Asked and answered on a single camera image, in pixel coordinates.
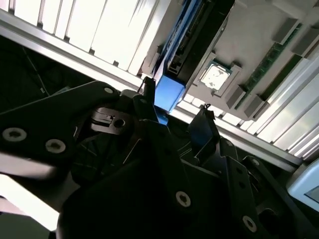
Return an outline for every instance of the silver screw head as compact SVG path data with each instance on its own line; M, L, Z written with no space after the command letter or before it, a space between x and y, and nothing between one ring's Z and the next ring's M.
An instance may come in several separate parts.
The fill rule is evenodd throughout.
M252 233L255 233L257 231L255 222L249 216L243 216L243 223Z
M113 93L113 90L111 88L108 88L108 87L105 87L104 88L104 91L109 93L109 94L112 94Z
M255 165L259 166L259 162L256 159L253 159L252 161Z
M53 138L45 143L45 148L50 153L62 153L65 151L66 146L65 143L63 143L59 139Z
M20 142L25 140L27 133L22 128L7 128L2 132L2 137L9 142Z
M232 142L230 142L229 140L226 141L226 144L230 147L233 146Z
M185 208L188 208L191 204L190 197L183 191L178 191L176 193L176 200L181 206Z

